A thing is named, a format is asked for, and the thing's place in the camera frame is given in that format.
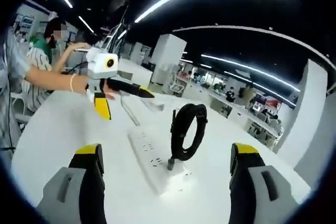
striped shirt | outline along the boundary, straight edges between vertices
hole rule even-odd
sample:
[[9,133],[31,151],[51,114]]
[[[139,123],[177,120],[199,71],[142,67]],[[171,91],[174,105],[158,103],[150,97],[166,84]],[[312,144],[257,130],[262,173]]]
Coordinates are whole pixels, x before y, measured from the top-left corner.
[[[9,31],[8,36],[0,35],[0,41],[0,147],[16,147],[21,131],[9,100],[10,91],[17,91],[31,64],[21,52],[13,31]],[[1,151],[0,156],[11,160],[12,152]]]
[[[27,54],[27,58],[30,63],[38,69],[52,70],[48,56],[42,49],[32,47]],[[27,108],[33,112],[35,112],[50,95],[47,90],[32,85],[27,81],[23,81],[22,83],[22,92],[25,96]]]

white power strip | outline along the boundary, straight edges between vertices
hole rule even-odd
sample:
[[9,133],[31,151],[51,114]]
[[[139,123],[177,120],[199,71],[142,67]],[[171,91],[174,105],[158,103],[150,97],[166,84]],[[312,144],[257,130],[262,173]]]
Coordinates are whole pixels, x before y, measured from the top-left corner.
[[137,126],[129,132],[128,137],[143,175],[156,193],[177,193],[182,192],[184,188],[190,188],[193,175],[185,166],[185,162],[176,160],[174,169],[167,169],[171,156],[169,135],[166,140],[155,140],[148,129]]

coiled black cable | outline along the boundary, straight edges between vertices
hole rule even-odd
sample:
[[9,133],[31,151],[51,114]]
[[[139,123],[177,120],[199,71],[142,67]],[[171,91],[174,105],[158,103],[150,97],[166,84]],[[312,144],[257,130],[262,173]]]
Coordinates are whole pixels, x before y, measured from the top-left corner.
[[[184,105],[177,115],[175,116],[176,111],[173,114],[173,122],[171,127],[171,150],[172,157],[169,160],[169,164],[174,166],[174,160],[179,159],[181,161],[189,160],[196,153],[199,145],[202,142],[205,126],[208,122],[207,120],[207,111],[206,106],[203,104],[194,105],[194,104],[186,104]],[[194,141],[192,145],[184,149],[183,142],[186,136],[186,133],[193,122],[194,118],[197,119],[197,130],[196,135],[194,137]]]

bracelet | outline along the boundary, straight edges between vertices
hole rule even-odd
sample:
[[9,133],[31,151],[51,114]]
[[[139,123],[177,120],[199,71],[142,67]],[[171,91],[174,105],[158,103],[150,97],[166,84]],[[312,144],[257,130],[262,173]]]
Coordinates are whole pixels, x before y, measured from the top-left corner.
[[74,92],[74,89],[73,89],[73,87],[72,87],[72,80],[73,80],[73,78],[74,78],[75,75],[76,75],[76,74],[74,73],[74,74],[71,76],[71,79],[70,79],[70,88],[71,88],[71,91],[72,91],[72,92]]

black ceiling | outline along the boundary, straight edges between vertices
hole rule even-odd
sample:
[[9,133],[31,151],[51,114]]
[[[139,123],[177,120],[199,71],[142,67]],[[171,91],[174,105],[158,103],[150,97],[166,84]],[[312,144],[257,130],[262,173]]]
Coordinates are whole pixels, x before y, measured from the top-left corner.
[[[122,11],[108,14],[111,0],[70,0],[70,9],[63,0],[34,0],[49,10],[56,11],[80,29],[87,29],[78,16],[94,29],[113,27],[120,21]],[[144,20],[133,21],[158,0],[128,0],[125,22],[130,24],[129,41],[139,41],[154,47],[158,37],[175,29],[203,25],[237,25],[269,29],[297,38],[330,55],[336,63],[336,22],[332,0],[172,0]],[[308,58],[313,59],[329,72],[329,85],[334,81],[334,70],[310,50],[293,42],[254,31],[228,29],[199,29],[174,32],[187,41],[186,58],[195,63],[211,65],[218,72],[228,65],[207,61],[200,54],[224,57],[246,65],[267,70],[293,83],[302,77]],[[258,79],[270,87],[265,78]],[[280,89],[288,94],[290,90]]]

